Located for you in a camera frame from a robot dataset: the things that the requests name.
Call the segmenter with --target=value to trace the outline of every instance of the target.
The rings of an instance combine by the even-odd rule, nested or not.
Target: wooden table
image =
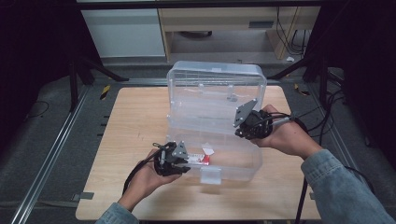
[[[264,105],[290,109],[280,87],[268,86]],[[169,99],[166,87],[121,89],[106,126],[76,216],[99,218],[121,196],[125,178],[153,148],[164,143]],[[134,210],[142,220],[261,220],[294,219],[303,184],[298,157],[263,148],[263,166],[249,182],[223,180],[220,186],[200,184],[199,178],[182,176],[156,189]],[[302,219],[320,219],[308,194]]]

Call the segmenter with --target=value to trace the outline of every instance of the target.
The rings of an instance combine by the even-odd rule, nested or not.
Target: transparent plastic box
[[[236,108],[257,99],[262,108],[267,81],[259,66],[177,62],[167,75],[170,111],[167,141],[183,141],[189,154],[214,151],[209,164],[191,164],[187,175],[202,183],[250,180],[262,166],[261,150],[235,136]]]

